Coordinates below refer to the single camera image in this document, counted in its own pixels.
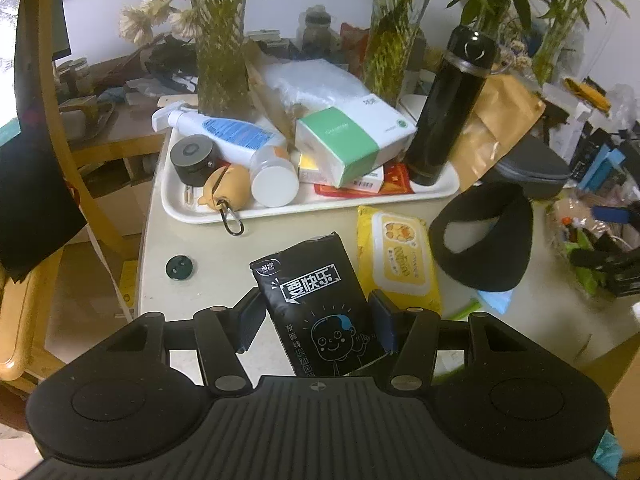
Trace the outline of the white blue spray bottle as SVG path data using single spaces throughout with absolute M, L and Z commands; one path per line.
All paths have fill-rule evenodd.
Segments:
M 225 162 L 250 166 L 253 155 L 264 146 L 288 147 L 280 132 L 269 131 L 252 122 L 232 118 L 209 117 L 178 101 L 159 108 L 151 118 L 156 132 L 175 128 L 183 136 L 201 134 L 214 142 Z

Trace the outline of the black tissue pack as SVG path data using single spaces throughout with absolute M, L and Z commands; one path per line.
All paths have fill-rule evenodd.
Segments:
M 340 377 L 385 356 L 373 314 L 336 233 L 250 263 L 299 377 Z

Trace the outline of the dark green round cap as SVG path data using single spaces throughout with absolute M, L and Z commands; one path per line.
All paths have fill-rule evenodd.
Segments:
M 186 255 L 175 255 L 166 262 L 165 273 L 171 280 L 185 281 L 191 277 L 194 263 Z

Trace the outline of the black thermos bottle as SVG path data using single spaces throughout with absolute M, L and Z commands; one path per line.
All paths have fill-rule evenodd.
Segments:
M 412 182 L 431 186 L 439 178 L 497 54 L 495 40 L 478 30 L 459 25 L 451 33 L 404 158 Z

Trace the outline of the white plastic tray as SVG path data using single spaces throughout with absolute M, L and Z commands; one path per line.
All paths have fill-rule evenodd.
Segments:
M 255 125 L 269 131 L 277 131 L 266 118 L 259 118 Z M 172 148 L 178 141 L 185 138 L 177 129 L 169 128 L 168 146 Z M 240 211 L 243 220 L 277 217 L 284 214 L 302 214 L 316 210 L 331 210 L 357 207 L 359 205 L 377 205 L 386 203 L 415 202 L 416 200 L 434 200 L 453 196 L 459 191 L 460 181 L 456 170 L 446 164 L 435 184 L 421 186 L 410 182 L 412 194 L 386 195 L 356 198 L 334 198 L 320 196 L 314 192 L 314 184 L 302 183 L 299 191 L 286 206 L 268 208 L 250 200 Z M 165 157 L 165 168 L 160 173 L 160 200 L 168 216 L 186 224 L 220 223 L 220 214 L 207 206 L 199 205 L 198 199 L 203 194 L 203 188 L 183 184 L 179 178 L 169 156 Z

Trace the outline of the glass vase with bamboo middle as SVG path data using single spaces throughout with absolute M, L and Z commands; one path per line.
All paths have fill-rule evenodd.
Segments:
M 400 95 L 408 59 L 430 0 L 373 0 L 364 85 L 394 106 Z

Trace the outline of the black neck pillow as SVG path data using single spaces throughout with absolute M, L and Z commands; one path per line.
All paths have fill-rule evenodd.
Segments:
M 450 223 L 494 222 L 488 233 L 462 252 L 445 235 Z M 507 292 L 521 281 L 533 245 L 533 208 L 521 185 L 489 182 L 455 197 L 428 228 L 432 256 L 458 283 L 483 292 Z

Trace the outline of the tan silicone pouch with carabiner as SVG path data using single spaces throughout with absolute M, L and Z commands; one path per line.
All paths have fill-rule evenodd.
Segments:
M 239 211 L 250 201 L 250 170 L 231 164 L 216 169 L 206 180 L 198 204 L 220 214 L 224 229 L 232 236 L 244 233 Z

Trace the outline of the red packet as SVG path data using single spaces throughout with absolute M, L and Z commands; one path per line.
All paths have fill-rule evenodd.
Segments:
M 356 198 L 386 195 L 412 194 L 408 171 L 401 162 L 388 162 L 374 170 L 372 174 L 346 184 L 344 188 L 331 185 L 314 185 L 314 192 L 320 196 L 334 198 Z

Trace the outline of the white pill bottle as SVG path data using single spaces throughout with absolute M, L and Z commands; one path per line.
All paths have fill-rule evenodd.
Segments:
M 258 204 L 268 208 L 292 203 L 299 191 L 296 169 L 288 151 L 266 145 L 250 160 L 250 192 Z

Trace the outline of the glass vase with bamboo left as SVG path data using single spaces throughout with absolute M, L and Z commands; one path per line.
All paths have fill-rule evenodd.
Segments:
M 244 119 L 248 95 L 244 44 L 246 0 L 191 0 L 196 14 L 198 110 L 212 117 Z

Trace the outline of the yellow duck wipes pack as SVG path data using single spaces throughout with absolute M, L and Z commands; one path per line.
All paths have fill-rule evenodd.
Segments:
M 427 225 L 421 219 L 360 206 L 357 278 L 366 295 L 380 290 L 401 310 L 442 312 Z

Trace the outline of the wooden chair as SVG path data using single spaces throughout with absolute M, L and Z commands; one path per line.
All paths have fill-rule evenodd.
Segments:
M 53 0 L 1 0 L 1 383 L 29 394 L 63 363 L 44 348 L 64 246 L 87 230 L 123 259 L 122 236 L 91 197 L 58 116 Z

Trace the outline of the green white tissue box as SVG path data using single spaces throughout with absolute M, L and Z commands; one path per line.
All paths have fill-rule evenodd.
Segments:
M 295 146 L 341 188 L 408 150 L 416 125 L 373 93 L 296 122 Z

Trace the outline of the glass vase with bamboo far right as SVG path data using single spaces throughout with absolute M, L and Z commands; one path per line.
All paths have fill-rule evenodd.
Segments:
M 532 64 L 533 73 L 541 86 L 551 81 L 555 64 L 576 24 L 582 22 L 585 28 L 589 27 L 585 5 L 586 0 L 549 0 L 548 10 L 542 17 L 548 28 Z

